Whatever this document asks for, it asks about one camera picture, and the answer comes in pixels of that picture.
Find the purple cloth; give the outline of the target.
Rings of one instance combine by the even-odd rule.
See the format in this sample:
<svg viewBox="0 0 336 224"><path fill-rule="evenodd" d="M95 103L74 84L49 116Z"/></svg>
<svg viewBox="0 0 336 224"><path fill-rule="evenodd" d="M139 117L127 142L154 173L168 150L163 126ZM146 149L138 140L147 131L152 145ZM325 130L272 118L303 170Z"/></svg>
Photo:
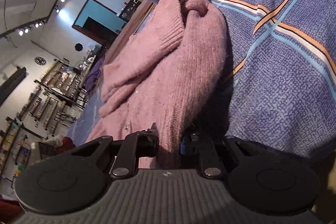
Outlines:
<svg viewBox="0 0 336 224"><path fill-rule="evenodd" d="M101 76L101 67L105 60L105 56L100 57L94 64L94 66L90 69L84 83L85 90L91 96L93 90L96 86L96 82Z"/></svg>

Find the pink knitted sweater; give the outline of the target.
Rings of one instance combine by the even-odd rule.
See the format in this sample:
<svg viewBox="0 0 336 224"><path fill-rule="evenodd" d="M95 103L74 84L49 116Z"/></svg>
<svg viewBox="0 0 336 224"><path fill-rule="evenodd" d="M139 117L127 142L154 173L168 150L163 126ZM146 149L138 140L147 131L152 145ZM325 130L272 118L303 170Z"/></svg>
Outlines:
<svg viewBox="0 0 336 224"><path fill-rule="evenodd" d="M156 124L158 152L141 168L173 169L179 142L220 78L227 24L210 0L159 0L153 15L103 68L100 119L88 136L120 140Z"/></svg>

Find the blue framed doorway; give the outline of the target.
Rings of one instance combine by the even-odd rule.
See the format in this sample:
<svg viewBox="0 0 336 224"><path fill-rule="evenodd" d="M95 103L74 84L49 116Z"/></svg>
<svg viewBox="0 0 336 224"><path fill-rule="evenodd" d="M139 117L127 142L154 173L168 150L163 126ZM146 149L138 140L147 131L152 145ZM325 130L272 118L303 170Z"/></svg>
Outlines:
<svg viewBox="0 0 336 224"><path fill-rule="evenodd" d="M107 48L125 26L126 21L96 0L87 0L72 24L73 29Z"/></svg>

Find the dark octagonal wall ornament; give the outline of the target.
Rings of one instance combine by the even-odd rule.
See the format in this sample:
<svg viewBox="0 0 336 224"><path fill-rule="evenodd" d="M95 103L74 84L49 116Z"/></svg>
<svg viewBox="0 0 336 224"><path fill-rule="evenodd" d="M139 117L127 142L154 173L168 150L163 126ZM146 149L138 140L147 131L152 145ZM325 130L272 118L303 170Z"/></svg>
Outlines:
<svg viewBox="0 0 336 224"><path fill-rule="evenodd" d="M82 51L83 50L83 45L81 43L77 43L75 45L75 50L78 51L78 52Z"/></svg>

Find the blue patterned bed sheet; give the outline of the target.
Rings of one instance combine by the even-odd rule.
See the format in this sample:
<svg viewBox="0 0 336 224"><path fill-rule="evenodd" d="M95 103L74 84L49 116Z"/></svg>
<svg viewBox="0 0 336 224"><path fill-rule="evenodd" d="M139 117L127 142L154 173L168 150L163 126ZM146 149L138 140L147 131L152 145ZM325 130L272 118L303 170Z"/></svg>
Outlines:
<svg viewBox="0 0 336 224"><path fill-rule="evenodd" d="M335 0L212 0L228 62L186 133L233 135L318 162L335 150Z"/></svg>

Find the round black wall ornament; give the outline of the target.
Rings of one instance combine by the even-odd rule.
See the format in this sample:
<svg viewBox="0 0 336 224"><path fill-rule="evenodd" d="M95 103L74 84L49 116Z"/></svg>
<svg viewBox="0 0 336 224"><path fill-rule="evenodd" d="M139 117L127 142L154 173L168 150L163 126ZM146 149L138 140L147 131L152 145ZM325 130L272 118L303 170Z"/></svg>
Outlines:
<svg viewBox="0 0 336 224"><path fill-rule="evenodd" d="M37 65L41 65L41 66L46 65L46 63L47 63L45 58L40 57L40 56L35 57L34 61Z"/></svg>

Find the dark wooden wall shelf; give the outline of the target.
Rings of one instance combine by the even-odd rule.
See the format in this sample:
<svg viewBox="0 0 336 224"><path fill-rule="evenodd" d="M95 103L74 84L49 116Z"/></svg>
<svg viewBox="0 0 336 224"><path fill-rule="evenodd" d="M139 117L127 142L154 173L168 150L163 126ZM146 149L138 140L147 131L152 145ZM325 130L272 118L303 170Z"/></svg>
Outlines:
<svg viewBox="0 0 336 224"><path fill-rule="evenodd" d="M15 90L15 88L26 78L26 67L17 67L16 72L11 75L6 82L1 85L0 88L0 106L3 105L9 95Z"/></svg>

